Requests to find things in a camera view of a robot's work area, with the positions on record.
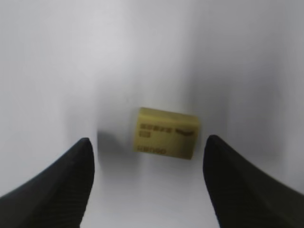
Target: yellow eraser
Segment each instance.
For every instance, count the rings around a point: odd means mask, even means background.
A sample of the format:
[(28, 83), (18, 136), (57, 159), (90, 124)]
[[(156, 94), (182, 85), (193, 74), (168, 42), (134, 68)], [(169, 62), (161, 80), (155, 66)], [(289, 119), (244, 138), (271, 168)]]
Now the yellow eraser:
[(199, 130), (200, 122), (195, 116), (141, 108), (134, 150), (191, 159)]

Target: eraser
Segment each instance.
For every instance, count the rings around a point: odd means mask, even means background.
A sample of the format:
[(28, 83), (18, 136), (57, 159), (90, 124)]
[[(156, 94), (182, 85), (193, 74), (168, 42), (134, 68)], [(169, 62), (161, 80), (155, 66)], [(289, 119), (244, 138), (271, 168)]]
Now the eraser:
[(141, 108), (134, 150), (191, 159), (199, 130), (200, 122), (196, 116)]

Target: yellow block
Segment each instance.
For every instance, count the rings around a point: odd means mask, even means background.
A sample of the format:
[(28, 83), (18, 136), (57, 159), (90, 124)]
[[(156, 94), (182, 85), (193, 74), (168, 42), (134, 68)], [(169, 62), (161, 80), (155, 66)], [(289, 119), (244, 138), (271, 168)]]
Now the yellow block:
[(141, 108), (134, 150), (191, 159), (199, 130), (195, 116)]

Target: rubber eraser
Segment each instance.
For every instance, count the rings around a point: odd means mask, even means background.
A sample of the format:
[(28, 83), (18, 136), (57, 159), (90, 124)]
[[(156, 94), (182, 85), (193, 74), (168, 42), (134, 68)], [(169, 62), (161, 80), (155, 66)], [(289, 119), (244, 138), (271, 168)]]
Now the rubber eraser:
[(199, 130), (200, 122), (196, 116), (141, 108), (134, 150), (191, 159)]

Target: white surface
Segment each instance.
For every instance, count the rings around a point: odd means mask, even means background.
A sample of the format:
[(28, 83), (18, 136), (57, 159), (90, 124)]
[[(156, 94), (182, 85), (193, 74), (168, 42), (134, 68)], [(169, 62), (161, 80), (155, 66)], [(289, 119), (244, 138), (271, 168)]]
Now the white surface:
[[(86, 136), (97, 167), (82, 227), (217, 228), (202, 178), (212, 133), (304, 192), (303, 6), (0, 1), (0, 195)], [(197, 114), (194, 159), (132, 153), (139, 106)]]

